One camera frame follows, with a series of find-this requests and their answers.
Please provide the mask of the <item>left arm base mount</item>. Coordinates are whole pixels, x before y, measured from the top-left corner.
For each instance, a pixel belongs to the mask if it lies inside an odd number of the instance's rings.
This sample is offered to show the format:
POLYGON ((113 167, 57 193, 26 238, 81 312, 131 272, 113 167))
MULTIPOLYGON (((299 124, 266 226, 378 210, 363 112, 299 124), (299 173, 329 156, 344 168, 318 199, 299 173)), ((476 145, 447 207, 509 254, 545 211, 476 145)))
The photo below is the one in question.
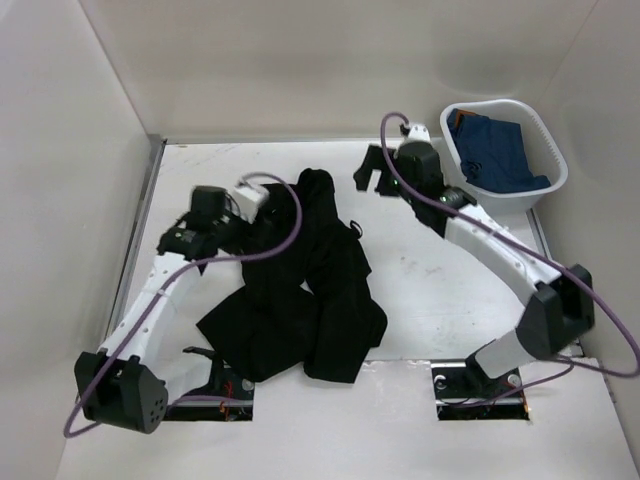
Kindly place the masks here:
POLYGON ((253 420, 255 385, 237 374, 214 350, 189 346, 166 373, 173 422, 253 420))

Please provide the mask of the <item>black trousers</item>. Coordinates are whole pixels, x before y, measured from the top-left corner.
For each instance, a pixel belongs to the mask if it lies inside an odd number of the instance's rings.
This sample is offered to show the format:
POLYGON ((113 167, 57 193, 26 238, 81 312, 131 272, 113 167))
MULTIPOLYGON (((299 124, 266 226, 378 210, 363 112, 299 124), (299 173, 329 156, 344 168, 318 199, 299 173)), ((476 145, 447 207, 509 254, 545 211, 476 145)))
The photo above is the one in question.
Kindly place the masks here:
POLYGON ((281 254, 242 265, 243 286, 207 313, 197 328, 240 376, 265 381, 297 364, 313 379, 352 384, 388 325, 372 299, 362 230, 338 217, 335 186, 322 169, 303 170, 291 188, 268 185, 246 252, 279 245, 281 254))

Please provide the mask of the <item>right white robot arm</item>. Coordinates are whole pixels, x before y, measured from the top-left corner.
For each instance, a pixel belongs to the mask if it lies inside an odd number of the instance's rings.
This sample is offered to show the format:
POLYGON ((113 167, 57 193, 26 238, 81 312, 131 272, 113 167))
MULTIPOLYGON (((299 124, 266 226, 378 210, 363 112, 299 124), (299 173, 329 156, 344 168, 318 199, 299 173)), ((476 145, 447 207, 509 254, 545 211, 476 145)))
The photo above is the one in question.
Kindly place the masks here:
POLYGON ((406 201, 421 224, 471 254, 524 307, 510 331, 466 358, 463 380, 475 397, 489 394, 520 367, 557 359, 594 326, 591 274, 580 265, 554 265, 500 230, 472 195, 445 183, 439 154, 430 142, 369 146, 353 175, 357 190, 368 189, 373 172, 380 174, 378 195, 406 201))

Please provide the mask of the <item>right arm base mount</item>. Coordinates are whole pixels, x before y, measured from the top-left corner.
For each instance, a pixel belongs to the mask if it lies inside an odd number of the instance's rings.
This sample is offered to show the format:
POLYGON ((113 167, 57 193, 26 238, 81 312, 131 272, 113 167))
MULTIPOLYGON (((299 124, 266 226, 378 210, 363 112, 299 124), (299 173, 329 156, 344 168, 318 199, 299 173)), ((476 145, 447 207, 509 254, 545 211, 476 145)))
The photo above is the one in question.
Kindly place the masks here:
POLYGON ((476 381, 463 361, 433 362, 431 375, 440 421, 529 420, 518 369, 476 381))

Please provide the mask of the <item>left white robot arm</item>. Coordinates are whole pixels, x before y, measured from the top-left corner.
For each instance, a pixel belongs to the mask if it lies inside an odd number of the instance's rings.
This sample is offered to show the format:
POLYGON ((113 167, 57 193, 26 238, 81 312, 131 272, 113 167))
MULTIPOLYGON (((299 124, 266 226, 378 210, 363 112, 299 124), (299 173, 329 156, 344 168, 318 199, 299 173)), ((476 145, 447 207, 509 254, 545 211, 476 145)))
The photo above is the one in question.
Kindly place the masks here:
POLYGON ((140 293, 97 352, 83 352, 74 366, 79 399, 75 414, 90 427, 110 425, 154 432, 181 408, 228 412, 248 406, 224 380, 228 368, 212 350, 185 348, 185 358, 162 367, 164 334, 187 293, 219 252, 239 254, 247 228, 269 197, 260 185, 240 183, 227 191, 196 186, 188 210, 160 237, 140 293))

